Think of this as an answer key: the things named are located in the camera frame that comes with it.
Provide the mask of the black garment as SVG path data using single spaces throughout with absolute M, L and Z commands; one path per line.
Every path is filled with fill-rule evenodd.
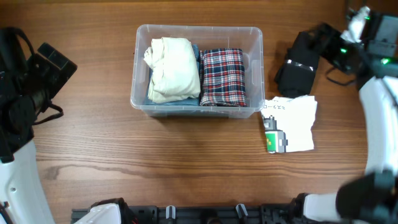
M 320 58 L 310 48 L 310 43 L 310 34 L 299 32 L 293 46 L 287 50 L 284 63 L 274 78 L 282 96 L 296 98 L 310 94 Z

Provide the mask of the white printed t-shirt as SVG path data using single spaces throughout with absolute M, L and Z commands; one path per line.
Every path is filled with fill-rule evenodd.
M 310 95 L 266 100 L 261 115 L 267 151 L 273 154 L 313 150 L 316 112 L 317 101 Z

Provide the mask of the plaid shirt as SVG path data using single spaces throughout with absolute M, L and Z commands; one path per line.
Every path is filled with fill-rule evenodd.
M 246 107 L 243 51 L 219 48 L 200 51 L 200 106 Z

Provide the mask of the cream garment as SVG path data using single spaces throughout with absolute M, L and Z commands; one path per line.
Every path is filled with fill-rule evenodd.
M 199 98 L 198 61 L 188 39 L 152 39 L 144 53 L 144 61 L 152 70 L 147 91 L 149 100 L 162 104 Z

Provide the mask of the blue jeans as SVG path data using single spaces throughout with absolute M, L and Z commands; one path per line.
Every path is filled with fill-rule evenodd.
M 200 69 L 200 51 L 198 49 L 197 44 L 192 45 L 192 49 L 196 58 L 196 63 L 197 63 L 197 70 Z M 170 101 L 166 103 L 155 103 L 152 100 L 146 96 L 144 100 L 145 105 L 164 105 L 164 106 L 198 106 L 200 104 L 200 99 L 199 98 L 186 98 L 183 100 L 177 100 L 177 101 Z

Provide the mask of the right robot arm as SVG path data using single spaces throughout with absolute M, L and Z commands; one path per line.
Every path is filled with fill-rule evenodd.
M 365 174 L 332 194 L 300 194 L 293 215 L 310 223 L 397 223 L 397 16 L 348 9 L 343 32 L 321 24 L 310 48 L 353 74 L 368 141 Z

